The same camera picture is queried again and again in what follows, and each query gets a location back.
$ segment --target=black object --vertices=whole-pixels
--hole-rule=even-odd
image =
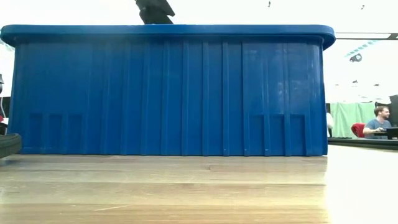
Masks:
[[[351,137],[330,137],[329,139],[352,139]]]
[[[3,122],[0,122],[0,135],[6,135],[7,133],[7,128],[8,124],[4,124]]]
[[[175,13],[167,0],[136,0],[144,24],[173,24],[168,16]]]
[[[398,128],[386,128],[386,132],[389,140],[398,138]]]
[[[362,55],[356,54],[349,59],[350,62],[360,62],[362,61]]]
[[[398,127],[398,95],[390,96],[391,104],[389,121],[393,127]]]
[[[0,136],[0,158],[18,153],[22,148],[22,139],[19,134]]]

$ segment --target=bin rim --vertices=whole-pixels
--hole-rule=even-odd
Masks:
[[[20,38],[51,35],[256,35],[315,36],[323,50],[332,46],[335,31],[325,25],[7,25],[0,38],[15,47]]]

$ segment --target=bin side panel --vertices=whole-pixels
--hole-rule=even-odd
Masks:
[[[320,43],[250,37],[16,49],[24,154],[320,156]]]

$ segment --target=blue plastic bin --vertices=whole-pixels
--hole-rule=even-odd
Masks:
[[[23,154],[327,154],[327,26],[6,26]]]

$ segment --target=wooden table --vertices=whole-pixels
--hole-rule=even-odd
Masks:
[[[398,223],[398,153],[23,156],[0,161],[0,223]]]

